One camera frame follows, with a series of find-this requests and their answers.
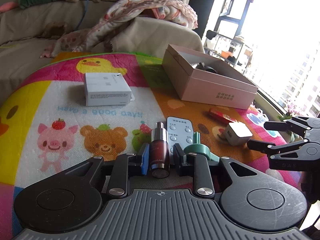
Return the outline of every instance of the open cardboard box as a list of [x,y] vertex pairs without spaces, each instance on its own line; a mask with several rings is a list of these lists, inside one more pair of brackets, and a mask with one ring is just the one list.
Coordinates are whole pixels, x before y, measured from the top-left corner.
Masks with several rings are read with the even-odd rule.
[[[203,62],[219,74],[194,69]],[[248,109],[258,87],[221,59],[176,45],[168,45],[162,61],[181,100]]]

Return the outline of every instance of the colorful mat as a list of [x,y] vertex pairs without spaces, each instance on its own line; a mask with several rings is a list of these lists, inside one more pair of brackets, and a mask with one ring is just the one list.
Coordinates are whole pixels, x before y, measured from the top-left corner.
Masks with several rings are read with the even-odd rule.
[[[127,106],[86,107],[85,72],[123,73],[135,100]],[[216,155],[230,156],[297,186],[298,172],[270,170],[264,154],[230,146],[223,136],[225,127],[206,114],[210,107],[246,123],[254,139],[285,143],[279,133],[263,128],[265,118],[253,107],[245,111],[181,101],[157,58],[96,54],[55,62],[34,72],[0,108],[1,239],[11,239],[21,231],[12,204],[23,188],[95,155],[111,160],[118,154],[137,152],[150,140],[154,124],[169,116],[191,120],[202,143]],[[191,178],[180,178],[175,171],[161,180],[131,179],[133,188],[190,187],[190,183]]]

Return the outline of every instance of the black robotic gripper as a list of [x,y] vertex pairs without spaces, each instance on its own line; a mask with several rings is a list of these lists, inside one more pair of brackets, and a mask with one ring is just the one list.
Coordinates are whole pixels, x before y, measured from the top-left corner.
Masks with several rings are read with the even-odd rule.
[[268,155],[269,167],[274,170],[307,171],[308,179],[301,184],[307,200],[320,199],[320,118],[296,116],[283,122],[265,122],[264,128],[276,131],[292,131],[303,139],[284,145],[249,140],[251,150]]
[[24,227],[15,239],[309,239],[295,227],[307,210],[303,194],[229,157],[207,161],[175,144],[176,171],[193,177],[192,191],[130,191],[129,177],[146,174],[148,152],[144,144],[115,161],[94,157],[25,188],[14,202]]

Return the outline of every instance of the floral blanket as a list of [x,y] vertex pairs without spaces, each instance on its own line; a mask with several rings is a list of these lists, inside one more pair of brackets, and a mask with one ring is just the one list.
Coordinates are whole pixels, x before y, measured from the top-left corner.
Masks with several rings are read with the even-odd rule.
[[[85,106],[84,73],[123,73],[134,100],[126,106]],[[161,60],[134,54],[96,54],[53,63],[31,74],[0,108],[0,239],[21,231],[12,209],[25,187],[92,156],[105,160],[137,152],[150,141],[156,122],[167,117],[191,120],[202,143],[218,156],[230,156],[297,186],[300,174],[270,170],[266,155],[245,146],[230,146],[224,126],[206,113],[214,108],[245,123],[254,139],[285,141],[263,128],[265,117],[248,110],[181,101]],[[132,188],[190,188],[190,177],[132,177]]]
[[180,0],[120,0],[91,29],[68,33],[47,47],[41,57],[56,57],[61,51],[91,51],[101,41],[109,41],[114,32],[140,14],[171,21],[189,29],[198,27],[195,11]]

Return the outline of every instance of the metal screw cap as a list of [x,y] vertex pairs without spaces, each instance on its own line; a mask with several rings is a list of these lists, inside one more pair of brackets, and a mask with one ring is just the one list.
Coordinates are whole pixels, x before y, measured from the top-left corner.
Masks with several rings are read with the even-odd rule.
[[124,194],[124,190],[119,187],[114,187],[111,190],[109,190],[109,194],[113,196],[121,196]]
[[202,196],[209,196],[213,193],[212,189],[208,188],[208,187],[201,187],[200,189],[197,190],[199,195]]

